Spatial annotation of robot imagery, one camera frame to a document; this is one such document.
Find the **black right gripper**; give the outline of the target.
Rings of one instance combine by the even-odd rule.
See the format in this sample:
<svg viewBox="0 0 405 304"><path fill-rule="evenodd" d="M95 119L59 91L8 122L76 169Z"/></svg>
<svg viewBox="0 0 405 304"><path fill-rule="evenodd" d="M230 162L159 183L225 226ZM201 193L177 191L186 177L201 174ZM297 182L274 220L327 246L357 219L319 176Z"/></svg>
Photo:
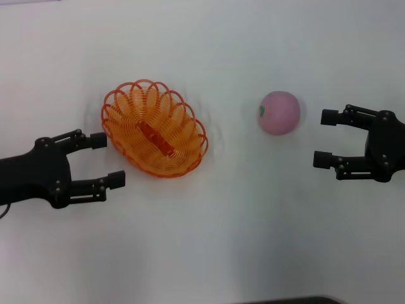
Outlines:
<svg viewBox="0 0 405 304"><path fill-rule="evenodd" d="M377 112L347 104L341 113L322 110L321 124L369 129L365 155L373 164L365 157L343 157L315 151L314 168L333 168L336 179L340 181L375 179L378 182L389 182L396 172L404 170L404 123L394 112Z"/></svg>

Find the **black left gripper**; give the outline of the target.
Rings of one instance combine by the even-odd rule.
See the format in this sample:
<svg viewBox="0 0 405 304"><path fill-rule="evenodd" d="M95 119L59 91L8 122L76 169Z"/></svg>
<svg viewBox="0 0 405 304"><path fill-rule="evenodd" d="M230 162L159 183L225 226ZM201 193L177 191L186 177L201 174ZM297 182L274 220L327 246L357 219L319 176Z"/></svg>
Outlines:
<svg viewBox="0 0 405 304"><path fill-rule="evenodd" d="M35 141L27 153L1 160L1 205L40 198L55 209L71 203L106 201L106 190L125 186L125 171L105 177L72 181L67 155L107 146L104 132L86 136L81 129Z"/></svg>

